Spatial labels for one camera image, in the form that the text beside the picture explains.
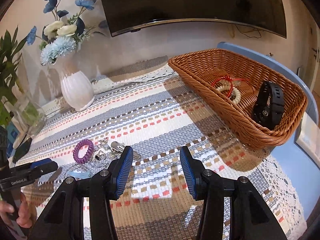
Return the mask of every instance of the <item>television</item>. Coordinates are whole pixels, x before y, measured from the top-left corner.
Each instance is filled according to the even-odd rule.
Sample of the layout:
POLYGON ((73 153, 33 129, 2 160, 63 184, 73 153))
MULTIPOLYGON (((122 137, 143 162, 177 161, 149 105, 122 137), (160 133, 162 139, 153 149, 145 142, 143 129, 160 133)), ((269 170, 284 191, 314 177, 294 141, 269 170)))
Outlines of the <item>television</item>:
POLYGON ((282 0, 102 0, 112 36, 185 21, 246 25, 286 38, 282 0))

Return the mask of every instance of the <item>white wall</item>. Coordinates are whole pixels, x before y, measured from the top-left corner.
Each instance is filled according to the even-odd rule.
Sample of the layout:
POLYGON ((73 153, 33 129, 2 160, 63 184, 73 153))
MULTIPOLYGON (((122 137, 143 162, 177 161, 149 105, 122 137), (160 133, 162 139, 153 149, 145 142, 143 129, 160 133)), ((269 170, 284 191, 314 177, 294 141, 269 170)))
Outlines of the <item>white wall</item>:
MULTIPOLYGON (((191 51, 215 48, 220 41, 254 49, 274 58, 294 72, 308 63, 309 12, 301 0, 283 0, 287 23, 287 39, 261 32, 262 38, 247 38, 230 24, 213 22, 188 22, 158 25, 141 29, 136 33, 125 33, 111 38, 93 36, 83 44, 77 55, 79 68, 89 77, 155 57, 175 56, 191 51)), ((15 0, 0 22, 0 35, 8 29, 11 33, 19 25, 18 39, 25 37, 35 25, 40 36, 44 25, 54 21, 51 13, 43 14, 46 2, 43 0, 15 0)), ((78 11, 74 0, 62 0, 59 9, 71 14, 78 11)), ((101 0, 93 11, 86 11, 83 17, 86 24, 96 25, 105 19, 101 0)), ((29 86, 34 100, 40 105, 61 95, 58 74, 40 64, 39 40, 32 46, 23 48, 24 65, 20 66, 19 76, 25 86, 29 86)))

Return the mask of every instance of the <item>white ceramic vase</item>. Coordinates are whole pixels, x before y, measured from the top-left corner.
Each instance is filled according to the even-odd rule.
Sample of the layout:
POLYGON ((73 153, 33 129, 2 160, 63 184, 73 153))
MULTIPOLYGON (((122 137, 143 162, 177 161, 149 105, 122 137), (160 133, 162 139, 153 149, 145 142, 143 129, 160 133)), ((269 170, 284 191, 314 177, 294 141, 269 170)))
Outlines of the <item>white ceramic vase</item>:
POLYGON ((75 51, 57 58, 52 67, 59 73, 64 99, 76 111, 87 109, 94 102, 92 85, 74 61, 75 51))

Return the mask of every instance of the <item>screw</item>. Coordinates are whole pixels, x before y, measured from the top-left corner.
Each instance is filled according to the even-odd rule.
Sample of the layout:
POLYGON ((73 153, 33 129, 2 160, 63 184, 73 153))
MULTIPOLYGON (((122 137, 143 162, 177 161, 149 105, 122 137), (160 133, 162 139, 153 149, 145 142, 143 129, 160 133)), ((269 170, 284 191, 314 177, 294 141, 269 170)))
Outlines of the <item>screw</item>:
POLYGON ((105 176, 107 176, 109 174, 109 171, 108 170, 102 170, 102 171, 100 171, 100 175, 102 176, 102 177, 105 177, 105 176))
POLYGON ((241 176, 239 177, 239 180, 242 182, 242 183, 247 183, 249 181, 249 179, 245 176, 241 176))
POLYGON ((213 171, 212 170, 204 170, 203 174, 206 176, 211 176, 213 174, 213 171))
POLYGON ((70 183, 72 183, 73 182, 73 177, 68 177, 68 178, 66 178, 66 183, 67 184, 70 184, 70 183))

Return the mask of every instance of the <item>wicker basket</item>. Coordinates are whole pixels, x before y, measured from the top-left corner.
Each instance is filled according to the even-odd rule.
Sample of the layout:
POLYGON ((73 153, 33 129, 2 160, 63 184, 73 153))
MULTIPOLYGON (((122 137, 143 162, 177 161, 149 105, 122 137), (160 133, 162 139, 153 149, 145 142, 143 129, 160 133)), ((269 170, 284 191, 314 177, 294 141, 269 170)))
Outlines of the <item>wicker basket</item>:
POLYGON ((168 63, 237 134, 239 140, 252 149, 284 144, 296 130, 308 104, 297 84, 263 64, 225 49, 188 53, 173 57, 168 63), (248 80, 237 87, 241 92, 238 105, 226 97, 226 91, 218 92, 210 85, 226 74, 248 80), (266 80, 277 83, 284 92, 284 114, 273 131, 250 118, 260 86, 266 80))

